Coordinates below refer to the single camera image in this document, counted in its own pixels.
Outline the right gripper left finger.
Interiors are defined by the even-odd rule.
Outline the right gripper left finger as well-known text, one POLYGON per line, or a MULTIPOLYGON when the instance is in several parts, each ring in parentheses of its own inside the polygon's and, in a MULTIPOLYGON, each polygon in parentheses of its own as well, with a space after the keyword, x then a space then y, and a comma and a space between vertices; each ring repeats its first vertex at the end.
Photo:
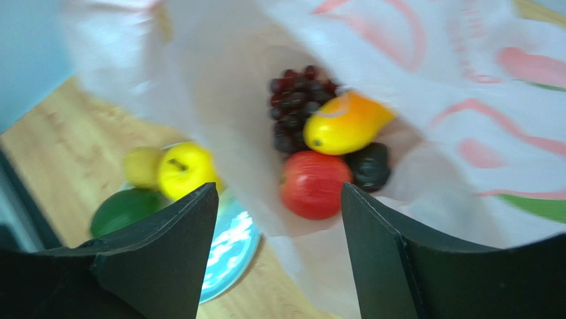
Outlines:
POLYGON ((2 250, 1 317, 196 317, 218 204, 207 183, 73 249, 2 250))

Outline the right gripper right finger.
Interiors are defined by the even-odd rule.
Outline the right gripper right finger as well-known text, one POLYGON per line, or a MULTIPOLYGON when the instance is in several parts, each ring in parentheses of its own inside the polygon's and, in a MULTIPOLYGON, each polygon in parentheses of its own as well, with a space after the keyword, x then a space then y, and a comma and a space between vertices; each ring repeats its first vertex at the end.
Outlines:
POLYGON ((564 318, 565 236, 497 249, 437 231, 346 183, 362 318, 564 318))

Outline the dark purple passion fruit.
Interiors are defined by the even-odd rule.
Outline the dark purple passion fruit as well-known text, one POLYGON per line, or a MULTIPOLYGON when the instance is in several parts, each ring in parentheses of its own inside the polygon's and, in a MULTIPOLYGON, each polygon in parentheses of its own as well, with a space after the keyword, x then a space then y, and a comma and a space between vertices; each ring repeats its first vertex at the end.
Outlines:
POLYGON ((385 144, 371 142, 365 148, 347 154, 346 164, 353 174, 353 184, 373 193, 382 189, 391 174, 389 149, 385 144))

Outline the red apple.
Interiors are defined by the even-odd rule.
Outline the red apple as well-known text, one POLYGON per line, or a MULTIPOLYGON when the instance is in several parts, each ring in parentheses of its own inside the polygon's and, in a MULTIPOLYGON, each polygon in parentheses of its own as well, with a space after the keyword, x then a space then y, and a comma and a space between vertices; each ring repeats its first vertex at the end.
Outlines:
POLYGON ((297 216, 322 221, 340 212, 342 185, 352 181, 353 174, 341 158, 302 151, 285 161, 279 197, 285 208, 297 216))

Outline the yellow orange mango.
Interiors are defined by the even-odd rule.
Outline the yellow orange mango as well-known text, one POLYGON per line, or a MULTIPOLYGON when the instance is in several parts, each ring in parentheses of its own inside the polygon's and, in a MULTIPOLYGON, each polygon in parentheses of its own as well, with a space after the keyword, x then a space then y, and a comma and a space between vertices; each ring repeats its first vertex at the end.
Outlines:
POLYGON ((395 118, 387 105, 349 90, 326 102, 307 119, 304 141, 321 154, 349 154, 370 144, 395 118))

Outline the dark red grape bunch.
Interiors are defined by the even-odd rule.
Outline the dark red grape bunch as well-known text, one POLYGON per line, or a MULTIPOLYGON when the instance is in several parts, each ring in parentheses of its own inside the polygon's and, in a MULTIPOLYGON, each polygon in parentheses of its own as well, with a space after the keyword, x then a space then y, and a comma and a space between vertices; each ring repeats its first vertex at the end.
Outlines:
POLYGON ((335 98, 338 88, 338 83, 325 78, 314 65, 305 66, 301 72, 289 68, 273 78, 269 82, 268 115, 274 121, 274 149, 284 156, 306 151, 303 130, 307 119, 335 98))

